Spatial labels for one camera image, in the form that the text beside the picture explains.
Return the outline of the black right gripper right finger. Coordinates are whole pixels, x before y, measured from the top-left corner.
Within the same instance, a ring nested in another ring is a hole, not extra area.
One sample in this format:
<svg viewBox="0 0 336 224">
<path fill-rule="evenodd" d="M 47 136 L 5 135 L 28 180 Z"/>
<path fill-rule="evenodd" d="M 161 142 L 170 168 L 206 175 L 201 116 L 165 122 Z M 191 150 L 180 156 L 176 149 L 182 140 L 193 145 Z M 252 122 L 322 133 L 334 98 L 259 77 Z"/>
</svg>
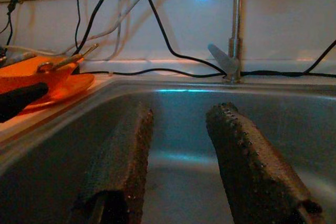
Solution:
<svg viewBox="0 0 336 224">
<path fill-rule="evenodd" d="M 325 224 L 298 174 L 232 103 L 211 107 L 206 128 L 234 224 Z"/>
</svg>

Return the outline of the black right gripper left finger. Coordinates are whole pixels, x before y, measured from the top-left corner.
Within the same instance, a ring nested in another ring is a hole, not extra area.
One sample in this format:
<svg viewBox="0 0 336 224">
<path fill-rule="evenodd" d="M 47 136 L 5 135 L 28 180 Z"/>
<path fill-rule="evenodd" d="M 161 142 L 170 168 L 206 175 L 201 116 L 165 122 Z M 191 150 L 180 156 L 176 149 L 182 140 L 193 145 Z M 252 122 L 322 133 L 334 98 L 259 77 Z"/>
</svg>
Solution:
<svg viewBox="0 0 336 224">
<path fill-rule="evenodd" d="M 70 224 L 141 224 L 153 112 L 130 104 L 86 169 Z"/>
</svg>

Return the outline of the stainless steel sink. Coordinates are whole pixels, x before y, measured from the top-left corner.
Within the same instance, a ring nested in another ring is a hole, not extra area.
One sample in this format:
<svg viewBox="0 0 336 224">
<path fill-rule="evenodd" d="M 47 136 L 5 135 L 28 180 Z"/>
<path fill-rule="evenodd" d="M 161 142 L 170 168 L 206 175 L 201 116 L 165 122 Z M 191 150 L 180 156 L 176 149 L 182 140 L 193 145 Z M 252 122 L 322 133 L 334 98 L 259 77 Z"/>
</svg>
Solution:
<svg viewBox="0 0 336 224">
<path fill-rule="evenodd" d="M 282 154 L 336 224 L 336 84 L 115 79 L 0 142 L 0 224 L 70 224 L 89 163 L 133 103 L 153 112 L 141 224 L 234 224 L 206 128 L 232 103 Z"/>
</svg>

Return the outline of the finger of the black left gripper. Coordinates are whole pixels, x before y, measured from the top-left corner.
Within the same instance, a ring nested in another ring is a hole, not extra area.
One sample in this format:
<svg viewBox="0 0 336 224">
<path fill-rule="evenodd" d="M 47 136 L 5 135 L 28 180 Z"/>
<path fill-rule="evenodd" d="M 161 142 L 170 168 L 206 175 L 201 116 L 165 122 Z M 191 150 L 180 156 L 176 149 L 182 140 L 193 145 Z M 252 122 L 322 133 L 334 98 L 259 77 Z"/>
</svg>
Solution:
<svg viewBox="0 0 336 224">
<path fill-rule="evenodd" d="M 48 91 L 48 85 L 40 82 L 0 94 L 0 123 L 12 119 Z"/>
</svg>

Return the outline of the orange plate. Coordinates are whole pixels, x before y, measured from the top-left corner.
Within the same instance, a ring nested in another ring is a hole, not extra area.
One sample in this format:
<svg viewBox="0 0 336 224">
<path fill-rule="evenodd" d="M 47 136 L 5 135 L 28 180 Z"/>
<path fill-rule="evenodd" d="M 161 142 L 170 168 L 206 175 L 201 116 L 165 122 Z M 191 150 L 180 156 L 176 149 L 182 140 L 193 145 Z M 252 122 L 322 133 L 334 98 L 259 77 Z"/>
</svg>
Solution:
<svg viewBox="0 0 336 224">
<path fill-rule="evenodd" d="M 61 84 L 56 90 L 25 107 L 21 114 L 32 113 L 55 104 L 63 103 L 88 90 L 94 83 L 94 80 L 95 76 L 90 73 L 70 75 L 64 84 Z"/>
</svg>

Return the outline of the orange bowl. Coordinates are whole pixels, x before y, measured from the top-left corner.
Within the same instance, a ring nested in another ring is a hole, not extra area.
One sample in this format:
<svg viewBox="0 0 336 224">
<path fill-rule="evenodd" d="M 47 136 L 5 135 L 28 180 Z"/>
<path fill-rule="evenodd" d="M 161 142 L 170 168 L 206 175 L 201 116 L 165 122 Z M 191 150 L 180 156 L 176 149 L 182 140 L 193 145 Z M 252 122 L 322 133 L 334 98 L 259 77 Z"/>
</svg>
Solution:
<svg viewBox="0 0 336 224">
<path fill-rule="evenodd" d="M 69 63 L 55 71 L 38 73 L 37 67 L 46 62 L 57 64 L 63 57 L 35 56 L 10 66 L 0 68 L 0 94 L 17 88 L 27 87 L 43 82 L 48 86 L 49 93 L 59 88 L 78 66 Z"/>
</svg>

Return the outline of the brown silver utensil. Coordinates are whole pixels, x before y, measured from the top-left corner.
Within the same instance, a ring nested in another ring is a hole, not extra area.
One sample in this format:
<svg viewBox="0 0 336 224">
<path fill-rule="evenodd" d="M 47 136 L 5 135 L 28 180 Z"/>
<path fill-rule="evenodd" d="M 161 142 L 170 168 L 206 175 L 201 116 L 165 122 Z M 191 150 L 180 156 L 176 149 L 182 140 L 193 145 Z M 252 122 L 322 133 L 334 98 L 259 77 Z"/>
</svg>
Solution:
<svg viewBox="0 0 336 224">
<path fill-rule="evenodd" d="M 96 43 L 93 46 L 91 46 L 86 52 L 82 54 L 76 54 L 69 58 L 66 58 L 58 63 L 52 63 L 52 62 L 44 62 L 38 65 L 36 72 L 37 73 L 45 73 L 50 71 L 56 71 L 57 69 L 64 67 L 70 63 L 76 63 L 80 59 L 84 58 L 87 54 L 90 54 L 93 52 L 96 48 L 99 47 L 99 44 Z"/>
</svg>

